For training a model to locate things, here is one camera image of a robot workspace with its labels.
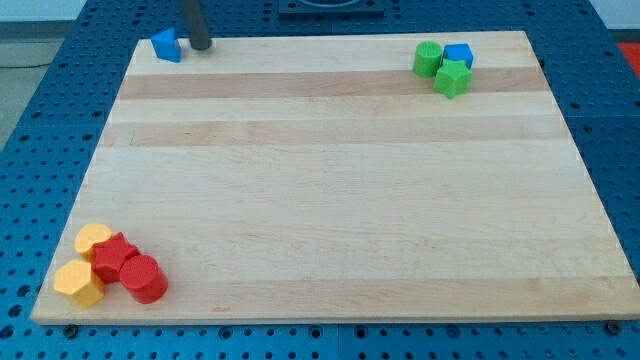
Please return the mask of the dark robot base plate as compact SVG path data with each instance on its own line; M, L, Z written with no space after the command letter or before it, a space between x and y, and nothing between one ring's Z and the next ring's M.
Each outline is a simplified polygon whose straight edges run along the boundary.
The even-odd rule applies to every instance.
M384 0L278 0L280 17L380 15Z

